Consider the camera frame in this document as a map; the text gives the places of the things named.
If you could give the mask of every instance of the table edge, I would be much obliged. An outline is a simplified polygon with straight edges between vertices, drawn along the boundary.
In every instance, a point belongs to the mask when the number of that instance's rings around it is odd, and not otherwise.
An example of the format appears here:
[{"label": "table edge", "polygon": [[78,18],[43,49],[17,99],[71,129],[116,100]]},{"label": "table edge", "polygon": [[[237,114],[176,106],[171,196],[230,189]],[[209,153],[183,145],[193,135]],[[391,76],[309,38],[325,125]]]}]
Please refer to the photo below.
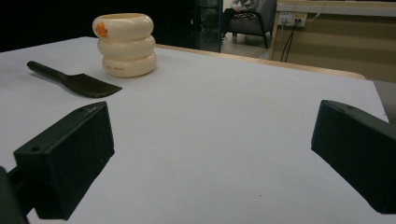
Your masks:
[{"label": "table edge", "polygon": [[203,54],[203,55],[231,59],[231,60],[238,60],[238,61],[243,61],[243,62],[260,63],[260,64],[272,65],[272,66],[277,66],[277,67],[298,69],[298,70],[304,70],[304,71],[309,71],[309,72],[317,72],[317,73],[322,73],[322,74],[332,75],[332,76],[366,79],[365,76],[358,74],[358,73],[353,73],[353,72],[334,70],[334,69],[329,69],[329,68],[320,68],[320,67],[295,64],[295,63],[282,63],[282,62],[276,62],[276,61],[270,61],[270,60],[264,60],[264,59],[258,59],[258,58],[249,58],[249,57],[239,56],[239,55],[217,53],[217,52],[206,51],[206,50],[201,50],[201,49],[187,49],[187,48],[175,47],[175,46],[169,46],[169,45],[163,45],[163,44],[156,44],[156,48],[180,50],[180,51],[185,51],[185,52],[190,52],[190,53]]}]

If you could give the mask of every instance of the black spatula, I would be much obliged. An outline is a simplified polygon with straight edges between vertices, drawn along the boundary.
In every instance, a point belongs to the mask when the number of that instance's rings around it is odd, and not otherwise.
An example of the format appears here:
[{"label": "black spatula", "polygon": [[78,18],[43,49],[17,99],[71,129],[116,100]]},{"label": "black spatula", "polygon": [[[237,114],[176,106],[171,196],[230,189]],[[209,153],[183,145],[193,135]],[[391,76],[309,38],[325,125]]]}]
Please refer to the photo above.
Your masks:
[{"label": "black spatula", "polygon": [[38,74],[48,77],[54,81],[64,84],[64,86],[79,95],[101,98],[120,91],[122,87],[114,86],[85,74],[73,76],[65,75],[55,69],[47,67],[41,63],[30,61],[27,66]]}]

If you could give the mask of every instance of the spatula handle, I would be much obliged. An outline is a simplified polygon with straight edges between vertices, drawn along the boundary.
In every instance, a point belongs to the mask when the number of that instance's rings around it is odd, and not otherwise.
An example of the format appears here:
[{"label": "spatula handle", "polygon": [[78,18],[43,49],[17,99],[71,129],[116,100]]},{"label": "spatula handle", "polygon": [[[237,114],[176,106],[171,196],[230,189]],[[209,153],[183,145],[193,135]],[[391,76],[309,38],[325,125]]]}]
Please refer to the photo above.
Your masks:
[{"label": "spatula handle", "polygon": [[62,79],[65,77],[65,74],[57,71],[53,68],[47,67],[44,64],[37,63],[34,61],[30,61],[27,63],[27,66],[34,72],[37,72],[38,74],[48,77],[54,81],[62,82]]}]

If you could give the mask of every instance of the person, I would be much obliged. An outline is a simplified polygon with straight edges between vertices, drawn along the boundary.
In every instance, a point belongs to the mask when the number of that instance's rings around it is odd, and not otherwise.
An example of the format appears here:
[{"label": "person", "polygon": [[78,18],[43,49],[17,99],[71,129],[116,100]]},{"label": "person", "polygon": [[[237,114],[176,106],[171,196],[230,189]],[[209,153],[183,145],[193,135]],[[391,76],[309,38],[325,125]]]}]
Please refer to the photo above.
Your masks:
[{"label": "person", "polygon": [[230,8],[226,8],[221,17],[221,38],[223,39],[227,34],[228,24],[230,23],[233,16],[244,10],[255,11],[258,7],[256,4],[258,0],[233,0],[231,2]]}]

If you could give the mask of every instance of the orange logo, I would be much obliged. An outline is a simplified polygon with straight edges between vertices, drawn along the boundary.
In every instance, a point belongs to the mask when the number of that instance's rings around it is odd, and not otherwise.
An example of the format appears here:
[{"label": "orange logo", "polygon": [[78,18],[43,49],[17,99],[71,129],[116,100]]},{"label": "orange logo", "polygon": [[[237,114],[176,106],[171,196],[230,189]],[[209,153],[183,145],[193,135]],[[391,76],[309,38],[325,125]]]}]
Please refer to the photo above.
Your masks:
[{"label": "orange logo", "polygon": [[102,22],[99,22],[96,25],[96,33],[101,37],[107,37],[107,29],[105,28],[105,25]]}]

